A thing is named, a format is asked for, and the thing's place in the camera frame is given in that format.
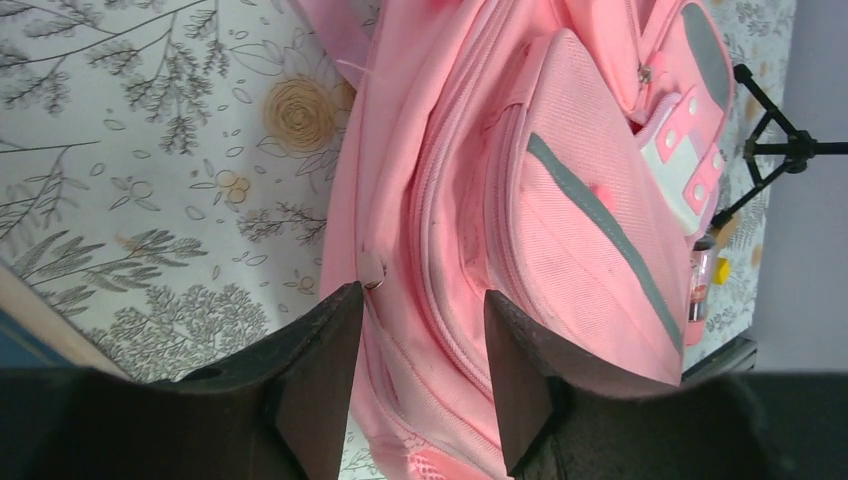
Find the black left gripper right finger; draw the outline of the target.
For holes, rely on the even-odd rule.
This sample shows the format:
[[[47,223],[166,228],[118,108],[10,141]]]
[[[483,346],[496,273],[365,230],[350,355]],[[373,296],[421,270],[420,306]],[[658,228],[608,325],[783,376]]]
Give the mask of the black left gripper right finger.
[[[847,377],[725,373],[674,387],[615,366],[485,296],[514,479],[843,479]]]

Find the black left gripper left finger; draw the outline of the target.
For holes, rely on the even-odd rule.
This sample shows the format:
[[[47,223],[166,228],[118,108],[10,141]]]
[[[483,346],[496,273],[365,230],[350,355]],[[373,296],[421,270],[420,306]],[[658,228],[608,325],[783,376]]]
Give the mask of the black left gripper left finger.
[[[5,479],[335,479],[364,292],[348,283],[284,328],[177,381],[95,368],[1,372]]]

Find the pink student backpack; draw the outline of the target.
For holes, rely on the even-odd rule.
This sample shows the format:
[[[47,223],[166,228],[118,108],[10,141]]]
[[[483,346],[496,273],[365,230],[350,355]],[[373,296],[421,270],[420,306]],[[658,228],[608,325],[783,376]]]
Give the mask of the pink student backpack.
[[[365,291],[351,410],[390,479],[502,479],[483,299],[677,385],[732,69],[701,1],[304,1],[356,88],[321,290]]]

